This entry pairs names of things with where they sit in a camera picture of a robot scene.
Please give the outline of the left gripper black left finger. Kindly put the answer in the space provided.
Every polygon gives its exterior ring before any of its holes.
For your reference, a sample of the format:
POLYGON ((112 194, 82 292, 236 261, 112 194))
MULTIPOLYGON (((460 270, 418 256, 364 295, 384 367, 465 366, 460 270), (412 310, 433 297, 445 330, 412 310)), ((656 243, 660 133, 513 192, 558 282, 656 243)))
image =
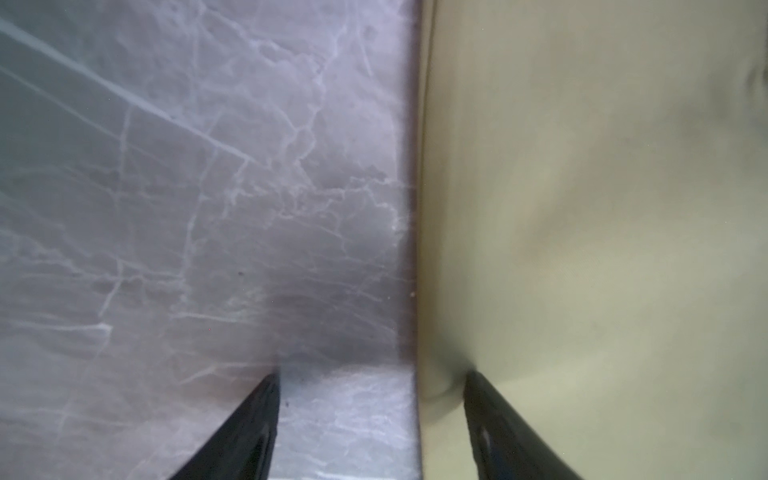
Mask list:
POLYGON ((277 438, 280 377, 265 376, 171 480, 267 480, 277 438))

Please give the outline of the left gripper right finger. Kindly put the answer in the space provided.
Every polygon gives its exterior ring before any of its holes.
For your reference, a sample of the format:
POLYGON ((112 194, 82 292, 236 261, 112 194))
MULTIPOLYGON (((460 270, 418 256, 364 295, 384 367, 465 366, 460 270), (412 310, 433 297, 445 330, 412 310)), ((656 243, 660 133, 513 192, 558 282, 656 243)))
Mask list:
POLYGON ((467 373, 463 401, 480 480, 580 480, 481 373, 467 373))

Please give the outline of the olive green skirt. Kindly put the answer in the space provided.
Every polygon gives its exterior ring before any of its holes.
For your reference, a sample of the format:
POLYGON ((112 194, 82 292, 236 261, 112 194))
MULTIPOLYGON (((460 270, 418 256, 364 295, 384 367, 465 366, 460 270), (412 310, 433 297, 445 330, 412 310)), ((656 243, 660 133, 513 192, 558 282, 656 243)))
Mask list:
POLYGON ((428 479, 767 475, 767 5, 428 1, 418 378, 428 479))

